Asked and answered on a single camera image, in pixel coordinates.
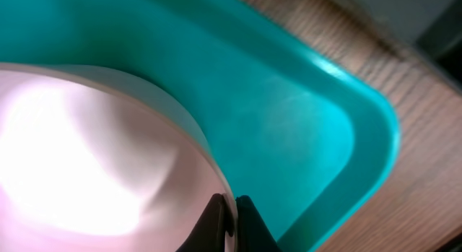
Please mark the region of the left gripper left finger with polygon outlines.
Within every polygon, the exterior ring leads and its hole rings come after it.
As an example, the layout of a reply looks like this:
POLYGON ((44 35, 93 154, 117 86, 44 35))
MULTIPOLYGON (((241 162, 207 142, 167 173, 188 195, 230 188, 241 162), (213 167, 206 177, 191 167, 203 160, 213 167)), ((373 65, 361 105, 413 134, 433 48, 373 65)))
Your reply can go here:
POLYGON ((227 204, 223 195, 214 194, 177 252, 224 252, 226 232, 227 204))

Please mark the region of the large white round plate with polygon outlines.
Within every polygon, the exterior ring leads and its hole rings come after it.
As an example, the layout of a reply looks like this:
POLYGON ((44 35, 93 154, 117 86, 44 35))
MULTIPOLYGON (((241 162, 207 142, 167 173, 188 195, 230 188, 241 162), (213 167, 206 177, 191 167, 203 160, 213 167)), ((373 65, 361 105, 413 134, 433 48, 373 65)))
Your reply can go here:
POLYGON ((88 65, 1 65, 1 249, 176 251, 237 209, 193 116, 155 84, 88 65))

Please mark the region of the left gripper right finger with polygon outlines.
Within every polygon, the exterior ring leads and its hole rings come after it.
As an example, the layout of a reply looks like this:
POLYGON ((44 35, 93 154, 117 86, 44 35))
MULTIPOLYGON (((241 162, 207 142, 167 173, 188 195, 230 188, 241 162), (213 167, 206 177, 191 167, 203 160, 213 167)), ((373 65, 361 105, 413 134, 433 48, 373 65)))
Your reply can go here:
POLYGON ((237 250, 239 252, 281 252, 249 196, 236 198, 237 250))

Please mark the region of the grey plastic dish rack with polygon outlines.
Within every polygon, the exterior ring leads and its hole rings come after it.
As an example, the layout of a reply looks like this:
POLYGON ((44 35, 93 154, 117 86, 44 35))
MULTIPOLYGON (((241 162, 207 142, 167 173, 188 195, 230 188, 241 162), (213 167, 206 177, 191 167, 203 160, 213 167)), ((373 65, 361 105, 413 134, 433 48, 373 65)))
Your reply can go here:
POLYGON ((410 51, 461 91, 461 0, 331 0, 393 51, 410 51))

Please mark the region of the teal plastic serving tray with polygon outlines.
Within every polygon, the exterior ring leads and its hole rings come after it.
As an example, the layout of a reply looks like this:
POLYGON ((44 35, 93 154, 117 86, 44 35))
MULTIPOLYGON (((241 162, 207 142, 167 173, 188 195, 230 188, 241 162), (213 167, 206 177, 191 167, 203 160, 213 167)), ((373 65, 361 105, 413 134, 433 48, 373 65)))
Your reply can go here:
POLYGON ((314 251, 398 156, 389 102, 239 0, 1 0, 1 60, 126 71, 194 117, 283 251, 314 251))

